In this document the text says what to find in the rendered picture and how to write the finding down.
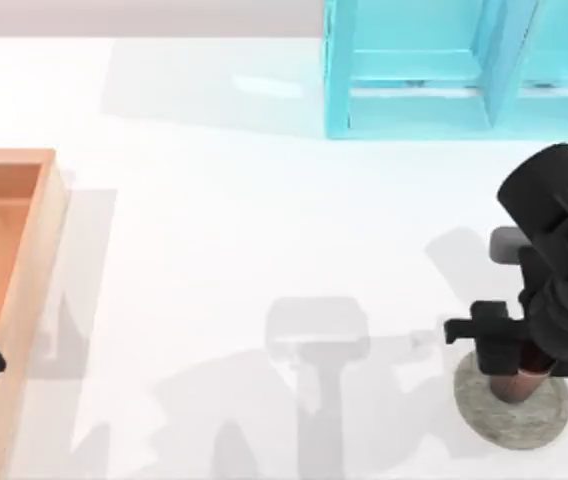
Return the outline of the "grey round coaster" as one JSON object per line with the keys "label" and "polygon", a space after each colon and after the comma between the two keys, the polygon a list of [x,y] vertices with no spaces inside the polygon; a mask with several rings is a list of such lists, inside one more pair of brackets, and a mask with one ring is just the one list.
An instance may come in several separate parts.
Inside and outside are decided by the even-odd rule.
{"label": "grey round coaster", "polygon": [[533,450],[553,442],[568,423],[568,386],[561,378],[544,380],[522,403],[496,397],[476,355],[466,354],[454,374],[458,411],[483,439],[510,450]]}

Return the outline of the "pale grey rounded box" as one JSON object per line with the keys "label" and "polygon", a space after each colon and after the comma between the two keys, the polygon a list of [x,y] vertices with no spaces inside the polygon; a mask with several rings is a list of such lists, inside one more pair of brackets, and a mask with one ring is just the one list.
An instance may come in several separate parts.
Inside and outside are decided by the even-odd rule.
{"label": "pale grey rounded box", "polygon": [[490,259],[500,265],[519,265],[520,257],[533,246],[516,226],[500,226],[492,231],[489,241]]}

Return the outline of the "brown cup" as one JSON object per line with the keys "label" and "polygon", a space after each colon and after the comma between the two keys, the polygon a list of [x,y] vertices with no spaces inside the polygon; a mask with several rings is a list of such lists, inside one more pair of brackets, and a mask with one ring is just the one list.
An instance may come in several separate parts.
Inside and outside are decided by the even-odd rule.
{"label": "brown cup", "polygon": [[492,376],[490,390],[502,402],[522,403],[545,381],[555,365],[556,360],[535,343],[525,343],[520,350],[517,371],[513,375]]}

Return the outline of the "light blue rack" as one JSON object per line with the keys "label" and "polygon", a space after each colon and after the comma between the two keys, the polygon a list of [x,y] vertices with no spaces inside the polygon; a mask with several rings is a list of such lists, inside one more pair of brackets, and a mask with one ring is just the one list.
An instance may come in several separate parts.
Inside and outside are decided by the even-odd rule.
{"label": "light blue rack", "polygon": [[568,140],[568,0],[325,0],[331,138]]}

